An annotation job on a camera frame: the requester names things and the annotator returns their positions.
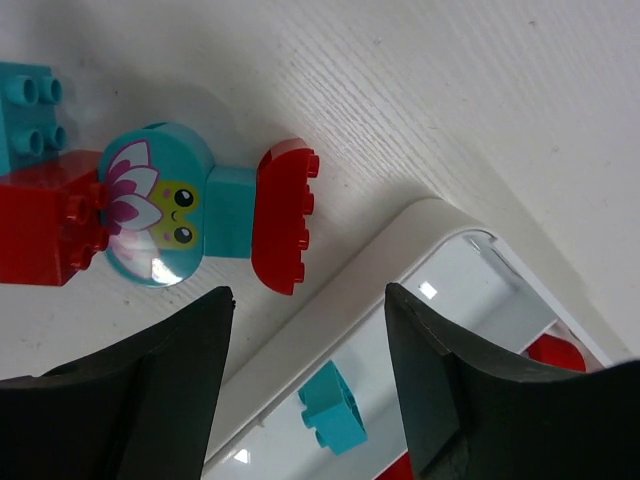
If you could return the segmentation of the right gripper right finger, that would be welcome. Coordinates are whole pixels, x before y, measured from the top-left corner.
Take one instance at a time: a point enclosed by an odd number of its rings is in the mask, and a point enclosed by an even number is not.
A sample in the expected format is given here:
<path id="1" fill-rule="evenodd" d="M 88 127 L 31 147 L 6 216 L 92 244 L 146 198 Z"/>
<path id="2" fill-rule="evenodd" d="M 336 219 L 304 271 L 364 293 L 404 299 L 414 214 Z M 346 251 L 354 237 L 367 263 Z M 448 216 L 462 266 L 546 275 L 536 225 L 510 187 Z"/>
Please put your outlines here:
<path id="1" fill-rule="evenodd" d="M 546 365 L 438 314 L 397 283 L 385 321 L 418 479 L 635 479 L 639 364 Z"/>

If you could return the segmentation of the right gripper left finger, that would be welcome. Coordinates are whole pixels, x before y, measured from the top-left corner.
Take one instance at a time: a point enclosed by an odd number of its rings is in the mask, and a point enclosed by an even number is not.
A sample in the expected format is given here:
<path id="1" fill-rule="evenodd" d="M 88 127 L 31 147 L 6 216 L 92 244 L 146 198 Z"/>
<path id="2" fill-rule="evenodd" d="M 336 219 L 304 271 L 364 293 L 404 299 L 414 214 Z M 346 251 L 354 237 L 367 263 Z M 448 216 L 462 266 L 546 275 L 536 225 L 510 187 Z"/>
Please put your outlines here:
<path id="1" fill-rule="evenodd" d="M 2 478 L 200 478 L 234 309 L 217 287 L 93 354 L 3 380 Z"/>

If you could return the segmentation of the teal and red square brick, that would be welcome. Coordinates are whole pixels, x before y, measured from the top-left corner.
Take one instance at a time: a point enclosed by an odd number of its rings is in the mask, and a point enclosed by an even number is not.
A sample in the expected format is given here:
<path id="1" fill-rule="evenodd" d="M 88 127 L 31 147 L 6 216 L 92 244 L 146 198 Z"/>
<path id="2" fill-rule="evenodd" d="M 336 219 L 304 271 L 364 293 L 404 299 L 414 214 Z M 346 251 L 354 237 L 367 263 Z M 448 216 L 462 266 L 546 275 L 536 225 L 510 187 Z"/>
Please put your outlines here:
<path id="1" fill-rule="evenodd" d="M 297 392 L 307 429 L 321 448 L 340 456 L 365 443 L 368 434 L 356 399 L 333 361 L 327 362 Z"/>

